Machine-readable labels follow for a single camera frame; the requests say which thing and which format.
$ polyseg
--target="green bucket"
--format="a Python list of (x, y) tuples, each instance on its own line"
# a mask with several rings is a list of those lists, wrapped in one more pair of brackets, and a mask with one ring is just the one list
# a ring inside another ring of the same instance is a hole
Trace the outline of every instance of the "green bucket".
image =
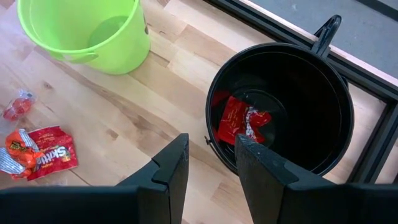
[(119, 75), (149, 53), (139, 0), (19, 0), (18, 15), (26, 34), (58, 60)]

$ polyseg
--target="black bin handle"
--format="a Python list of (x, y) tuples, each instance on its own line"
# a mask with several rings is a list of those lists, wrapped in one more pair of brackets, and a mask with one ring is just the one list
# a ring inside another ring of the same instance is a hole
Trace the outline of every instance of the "black bin handle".
[(334, 15), (321, 28), (319, 28), (314, 34), (318, 37), (318, 40), (312, 46), (311, 51), (323, 58), (327, 58), (330, 51), (330, 42), (335, 36), (340, 24), (341, 16)]

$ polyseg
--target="orange candy wrapper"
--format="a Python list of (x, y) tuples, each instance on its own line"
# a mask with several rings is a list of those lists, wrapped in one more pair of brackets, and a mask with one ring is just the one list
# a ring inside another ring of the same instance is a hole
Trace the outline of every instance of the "orange candy wrapper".
[(37, 165), (37, 159), (44, 155), (24, 129), (17, 129), (7, 136), (6, 149), (13, 160), (25, 167), (21, 174), (12, 175), (15, 179), (31, 175), (32, 168)]

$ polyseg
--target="bucket handle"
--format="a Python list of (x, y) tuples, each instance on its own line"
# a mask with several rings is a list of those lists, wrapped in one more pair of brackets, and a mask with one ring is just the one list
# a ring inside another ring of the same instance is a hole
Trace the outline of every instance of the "bucket handle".
[(53, 58), (55, 58), (57, 60), (61, 60), (61, 61), (70, 62), (70, 63), (87, 63), (87, 62), (90, 62), (90, 61), (98, 58), (98, 54), (94, 53), (94, 52), (88, 52), (85, 54), (77, 54), (80, 57), (71, 58), (71, 59), (66, 58), (65, 56), (63, 56), (60, 53), (56, 53), (56, 52), (52, 52), (52, 51), (48, 51), (48, 52)]
[(335, 36), (337, 29), (341, 24), (341, 16), (332, 16), (321, 28), (314, 34), (318, 40), (314, 43), (311, 51), (317, 55), (326, 58), (330, 51), (330, 42)]

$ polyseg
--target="wooden floor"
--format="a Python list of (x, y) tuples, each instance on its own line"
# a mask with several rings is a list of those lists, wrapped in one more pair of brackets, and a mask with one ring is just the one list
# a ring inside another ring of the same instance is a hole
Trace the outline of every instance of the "wooden floor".
[[(0, 105), (18, 88), (39, 97), (21, 123), (61, 125), (75, 140), (80, 165), (32, 182), (0, 173), (0, 188), (26, 185), (115, 185), (180, 133), (190, 135), (183, 223), (252, 223), (239, 179), (206, 145), (205, 100), (222, 64), (246, 47), (273, 40), (199, 0), (142, 0), (152, 40), (147, 60), (112, 77), (51, 59), (24, 34), (13, 0), (0, 0)], [(346, 180), (384, 103), (350, 86), (354, 136), (325, 178)], [(380, 182), (398, 169), (386, 168)]]

